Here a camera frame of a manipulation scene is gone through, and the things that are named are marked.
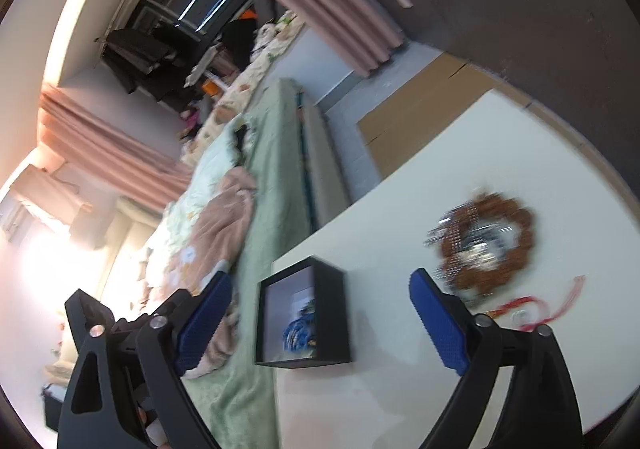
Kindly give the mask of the silver chain jewelry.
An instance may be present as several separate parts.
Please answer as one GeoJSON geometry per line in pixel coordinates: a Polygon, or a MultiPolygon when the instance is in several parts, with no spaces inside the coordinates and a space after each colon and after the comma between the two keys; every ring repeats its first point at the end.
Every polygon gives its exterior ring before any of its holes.
{"type": "Polygon", "coordinates": [[[506,261],[506,254],[518,244],[521,228],[506,218],[480,218],[472,221],[468,230],[454,235],[454,253],[438,269],[439,278],[452,281],[462,269],[497,269],[506,261]]]}

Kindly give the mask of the black jewelry box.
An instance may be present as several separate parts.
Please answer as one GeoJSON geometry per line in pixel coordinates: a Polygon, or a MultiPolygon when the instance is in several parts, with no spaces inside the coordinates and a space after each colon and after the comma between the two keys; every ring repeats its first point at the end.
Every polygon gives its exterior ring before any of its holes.
{"type": "Polygon", "coordinates": [[[349,362],[343,270],[310,256],[259,283],[256,365],[303,369],[349,362]]]}

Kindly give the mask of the green bed sheet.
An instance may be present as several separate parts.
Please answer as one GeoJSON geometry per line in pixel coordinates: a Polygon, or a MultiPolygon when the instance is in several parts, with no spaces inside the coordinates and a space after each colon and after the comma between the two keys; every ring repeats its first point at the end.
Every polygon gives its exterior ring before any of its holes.
{"type": "Polygon", "coordinates": [[[238,347],[219,369],[182,381],[204,424],[223,448],[277,448],[273,372],[255,363],[259,282],[311,232],[300,152],[300,88],[277,79],[252,103],[256,143],[246,168],[257,183],[244,249],[232,268],[239,305],[238,347]]]}

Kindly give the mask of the pink plush blanket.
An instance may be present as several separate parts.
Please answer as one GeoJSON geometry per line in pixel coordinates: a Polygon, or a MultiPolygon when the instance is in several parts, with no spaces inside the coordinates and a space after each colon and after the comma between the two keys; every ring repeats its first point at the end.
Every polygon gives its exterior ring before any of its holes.
{"type": "Polygon", "coordinates": [[[142,311],[152,313],[180,289],[196,296],[216,271],[231,268],[250,229],[255,192],[253,176],[243,167],[233,167],[206,204],[186,193],[166,209],[141,250],[142,311]]]}

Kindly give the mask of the pink curtain left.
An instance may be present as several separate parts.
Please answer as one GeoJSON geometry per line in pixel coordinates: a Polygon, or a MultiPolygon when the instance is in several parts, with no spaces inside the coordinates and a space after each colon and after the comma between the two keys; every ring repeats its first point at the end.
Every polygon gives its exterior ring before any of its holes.
{"type": "Polygon", "coordinates": [[[38,140],[64,160],[157,212],[178,200],[192,178],[186,164],[130,137],[49,84],[40,92],[38,140]]]}

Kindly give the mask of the light green pillow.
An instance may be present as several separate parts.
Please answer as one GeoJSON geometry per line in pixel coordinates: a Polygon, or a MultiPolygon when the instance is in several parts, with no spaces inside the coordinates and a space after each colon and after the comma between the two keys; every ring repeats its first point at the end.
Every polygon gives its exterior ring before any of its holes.
{"type": "Polygon", "coordinates": [[[246,134],[250,134],[250,124],[242,114],[224,125],[221,134],[206,146],[195,165],[186,191],[177,201],[165,207],[165,224],[177,227],[194,221],[209,201],[215,198],[224,175],[244,163],[246,134]]]}

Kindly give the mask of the black hanging clothes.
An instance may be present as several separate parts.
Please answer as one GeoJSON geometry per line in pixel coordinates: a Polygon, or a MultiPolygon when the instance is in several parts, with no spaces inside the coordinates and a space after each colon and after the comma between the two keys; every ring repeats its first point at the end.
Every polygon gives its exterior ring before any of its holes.
{"type": "Polygon", "coordinates": [[[112,31],[101,54],[127,94],[141,89],[156,102],[181,112],[201,91],[186,86],[198,43],[177,27],[161,23],[150,34],[134,28],[112,31]]]}

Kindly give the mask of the cardboard floor sheet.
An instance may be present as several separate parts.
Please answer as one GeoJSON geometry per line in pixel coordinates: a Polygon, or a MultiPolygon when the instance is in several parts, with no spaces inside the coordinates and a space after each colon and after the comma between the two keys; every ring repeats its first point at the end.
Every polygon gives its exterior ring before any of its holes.
{"type": "Polygon", "coordinates": [[[358,122],[380,176],[392,175],[493,89],[521,106],[532,101],[474,64],[440,54],[358,122]]]}

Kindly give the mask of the white bed frame side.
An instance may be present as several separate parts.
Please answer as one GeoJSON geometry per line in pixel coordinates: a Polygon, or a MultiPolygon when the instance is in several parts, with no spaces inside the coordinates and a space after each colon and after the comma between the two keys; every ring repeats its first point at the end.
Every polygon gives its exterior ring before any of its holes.
{"type": "Polygon", "coordinates": [[[343,213],[350,200],[322,114],[306,96],[302,115],[311,200],[317,226],[322,228],[343,213]]]}

